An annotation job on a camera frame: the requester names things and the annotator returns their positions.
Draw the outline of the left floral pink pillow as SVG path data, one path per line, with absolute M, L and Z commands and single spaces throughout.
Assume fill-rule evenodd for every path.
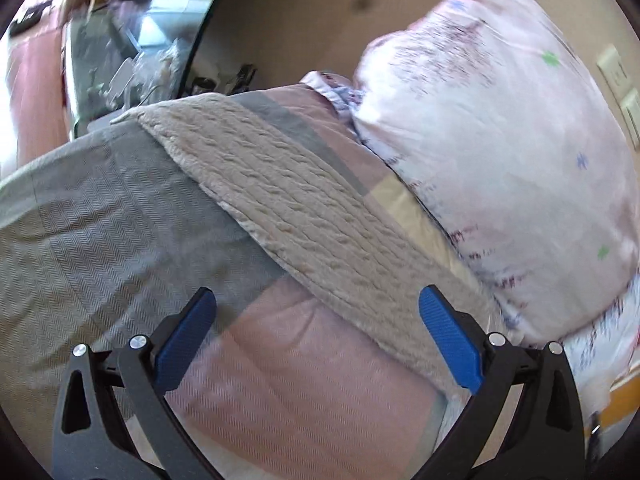
M 535 0 L 442 0 L 305 84 L 382 159 L 526 344 L 562 341 L 605 406 L 639 333 L 639 191 L 622 129 Z

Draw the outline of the beige cable-knit sweater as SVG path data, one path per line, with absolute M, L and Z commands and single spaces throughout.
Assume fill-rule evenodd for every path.
M 418 312 L 435 285 L 486 330 L 495 300 L 396 176 L 304 86 L 135 107 L 160 144 L 277 264 L 447 396 L 452 376 Z

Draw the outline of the patchwork floral bed sheet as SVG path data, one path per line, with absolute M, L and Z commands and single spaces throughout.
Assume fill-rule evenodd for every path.
M 480 328 L 544 348 L 508 329 L 471 273 L 502 322 Z M 9 476 L 55 479 L 54 416 L 73 348 L 152 335 L 201 287 L 215 295 L 216 318 L 165 399 L 214 479 L 419 479 L 471 399 L 466 389 L 447 396 L 322 304 L 125 114 L 1 185 Z M 137 451 L 157 465 L 126 393 L 114 393 Z M 497 454 L 521 393 L 511 388 L 480 463 Z

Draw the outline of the dark wooden headboard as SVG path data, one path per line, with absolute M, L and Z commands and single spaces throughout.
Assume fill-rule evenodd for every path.
M 229 78 L 252 64 L 257 89 L 311 70 L 352 76 L 366 47 L 407 28 L 440 0 L 214 0 L 192 70 Z

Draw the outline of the cluttered desk by window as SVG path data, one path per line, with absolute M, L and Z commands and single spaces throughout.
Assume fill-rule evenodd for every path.
M 70 138 L 140 105 L 248 90 L 255 65 L 199 58 L 213 2 L 108 0 L 72 18 L 62 50 Z

